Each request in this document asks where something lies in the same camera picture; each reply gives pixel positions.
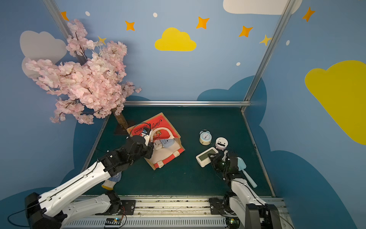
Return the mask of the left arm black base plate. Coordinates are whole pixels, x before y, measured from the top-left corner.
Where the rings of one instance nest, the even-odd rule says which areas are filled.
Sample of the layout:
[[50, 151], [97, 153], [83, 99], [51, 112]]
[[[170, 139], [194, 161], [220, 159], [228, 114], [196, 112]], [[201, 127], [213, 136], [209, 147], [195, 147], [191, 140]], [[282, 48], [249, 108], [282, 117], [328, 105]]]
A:
[[136, 207], [136, 200], [133, 199], [121, 199], [117, 208], [116, 215], [127, 215], [131, 216], [134, 214]]

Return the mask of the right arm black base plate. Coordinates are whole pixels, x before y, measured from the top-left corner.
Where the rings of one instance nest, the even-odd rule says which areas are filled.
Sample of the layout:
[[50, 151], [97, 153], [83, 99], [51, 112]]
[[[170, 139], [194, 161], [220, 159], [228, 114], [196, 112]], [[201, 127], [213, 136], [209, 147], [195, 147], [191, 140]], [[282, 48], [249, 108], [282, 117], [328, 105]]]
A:
[[210, 198], [208, 200], [210, 204], [210, 212], [212, 215], [227, 215], [227, 211], [224, 206], [224, 201], [220, 198]]

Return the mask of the white round smiley alarm clock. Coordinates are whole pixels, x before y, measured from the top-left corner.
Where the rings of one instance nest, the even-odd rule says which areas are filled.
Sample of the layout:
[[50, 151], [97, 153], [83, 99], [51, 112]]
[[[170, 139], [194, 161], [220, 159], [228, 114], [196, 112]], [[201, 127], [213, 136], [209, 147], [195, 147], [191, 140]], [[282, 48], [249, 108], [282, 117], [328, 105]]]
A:
[[215, 141], [215, 148], [218, 150], [226, 150], [226, 148], [228, 147], [228, 140], [224, 137], [219, 137], [216, 139]]

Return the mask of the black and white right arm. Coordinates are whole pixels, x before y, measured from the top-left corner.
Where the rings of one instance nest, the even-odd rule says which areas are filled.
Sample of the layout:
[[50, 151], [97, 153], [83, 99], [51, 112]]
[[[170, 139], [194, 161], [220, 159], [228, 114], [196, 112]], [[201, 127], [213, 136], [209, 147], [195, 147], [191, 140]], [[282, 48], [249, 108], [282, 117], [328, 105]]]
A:
[[212, 215], [225, 217], [230, 229], [238, 229], [235, 221], [245, 229], [281, 229], [281, 216], [277, 207], [266, 203], [254, 191], [257, 184], [245, 171], [246, 163], [240, 157], [226, 153], [209, 154], [215, 172], [231, 189], [223, 198], [210, 198]]

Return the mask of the white rectangular digital clock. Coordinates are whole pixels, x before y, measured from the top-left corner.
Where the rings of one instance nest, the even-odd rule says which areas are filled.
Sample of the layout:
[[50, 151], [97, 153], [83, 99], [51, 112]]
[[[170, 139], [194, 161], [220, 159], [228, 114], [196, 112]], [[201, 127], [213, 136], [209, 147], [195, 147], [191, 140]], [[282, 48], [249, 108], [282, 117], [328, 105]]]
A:
[[211, 163], [211, 157], [215, 156], [216, 154], [218, 154], [218, 150], [214, 147], [211, 147], [209, 149], [207, 149], [206, 151], [202, 152], [201, 154], [196, 156], [196, 160], [198, 162], [198, 164], [200, 165], [200, 167], [204, 168], [205, 166], [207, 166], [208, 164]]

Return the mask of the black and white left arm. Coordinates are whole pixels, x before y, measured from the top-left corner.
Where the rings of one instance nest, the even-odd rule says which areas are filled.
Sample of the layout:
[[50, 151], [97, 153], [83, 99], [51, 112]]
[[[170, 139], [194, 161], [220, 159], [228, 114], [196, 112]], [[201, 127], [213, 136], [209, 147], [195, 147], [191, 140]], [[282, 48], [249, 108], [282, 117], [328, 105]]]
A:
[[95, 214], [123, 213], [122, 202], [114, 191], [84, 201], [75, 201], [97, 184], [125, 171], [138, 159], [151, 158], [153, 142], [148, 135], [134, 135], [117, 150], [107, 152], [84, 172], [43, 194], [25, 198], [25, 214], [32, 229], [61, 229], [65, 225]]

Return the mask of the blue twin bell alarm clock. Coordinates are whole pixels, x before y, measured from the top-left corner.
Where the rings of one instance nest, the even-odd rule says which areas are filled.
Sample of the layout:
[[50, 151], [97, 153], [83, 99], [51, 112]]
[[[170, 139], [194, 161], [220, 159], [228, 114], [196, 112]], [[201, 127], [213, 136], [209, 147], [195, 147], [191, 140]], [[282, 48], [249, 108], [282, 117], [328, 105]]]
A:
[[203, 146], [208, 146], [211, 144], [212, 142], [212, 135], [210, 133], [210, 131], [208, 131], [207, 129], [203, 129], [200, 131], [200, 137], [199, 137], [199, 142], [203, 145]]

